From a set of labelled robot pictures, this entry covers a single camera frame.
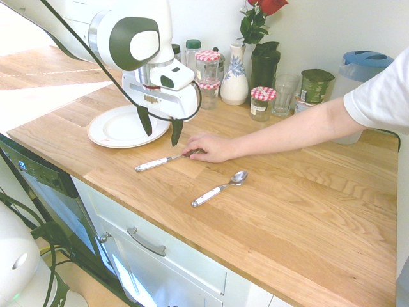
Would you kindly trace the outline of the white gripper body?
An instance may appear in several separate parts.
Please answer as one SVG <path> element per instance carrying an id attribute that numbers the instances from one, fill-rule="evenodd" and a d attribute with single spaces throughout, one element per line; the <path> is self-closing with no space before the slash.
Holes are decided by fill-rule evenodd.
<path id="1" fill-rule="evenodd" d="M 178 91 L 148 89 L 137 81 L 134 72 L 123 72 L 122 87 L 134 102 L 155 115 L 183 119 L 197 110 L 197 93 L 191 84 Z"/>

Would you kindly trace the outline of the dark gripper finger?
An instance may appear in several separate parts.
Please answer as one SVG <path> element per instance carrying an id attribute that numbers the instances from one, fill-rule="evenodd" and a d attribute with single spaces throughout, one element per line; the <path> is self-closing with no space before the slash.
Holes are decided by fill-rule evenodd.
<path id="1" fill-rule="evenodd" d="M 151 136 L 152 125 L 151 125 L 148 109 L 146 107 L 139 106 L 139 105 L 137 105 L 136 108 L 137 108 L 137 113 L 138 113 L 141 125 L 143 126 L 143 129 L 146 135 Z"/>
<path id="2" fill-rule="evenodd" d="M 178 144 L 181 132 L 183 130 L 183 120 L 172 118 L 171 119 L 172 125 L 172 134 L 171 134 L 171 144 L 172 147 Z"/>

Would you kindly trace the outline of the person's hand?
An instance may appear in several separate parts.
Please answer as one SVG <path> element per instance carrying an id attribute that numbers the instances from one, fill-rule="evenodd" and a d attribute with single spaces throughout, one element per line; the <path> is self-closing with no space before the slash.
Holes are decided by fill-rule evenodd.
<path id="1" fill-rule="evenodd" d="M 220 163 L 236 159 L 237 149 L 233 139 L 224 138 L 207 132 L 201 132 L 189 137 L 182 154 L 201 149 L 202 153 L 191 154 L 190 158 L 197 161 Z"/>

